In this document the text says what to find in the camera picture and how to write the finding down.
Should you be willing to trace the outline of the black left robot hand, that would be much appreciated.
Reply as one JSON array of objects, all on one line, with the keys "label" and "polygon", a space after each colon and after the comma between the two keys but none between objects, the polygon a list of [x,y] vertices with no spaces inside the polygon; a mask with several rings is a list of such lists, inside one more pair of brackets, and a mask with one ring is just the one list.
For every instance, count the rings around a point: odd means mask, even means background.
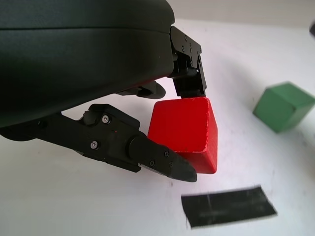
[{"label": "black left robot hand", "polygon": [[195,182],[194,167],[108,104],[79,120],[64,110],[111,94],[204,97],[201,46],[174,26],[165,0],[3,0],[0,3],[0,134],[39,139],[132,172],[142,167]]}]

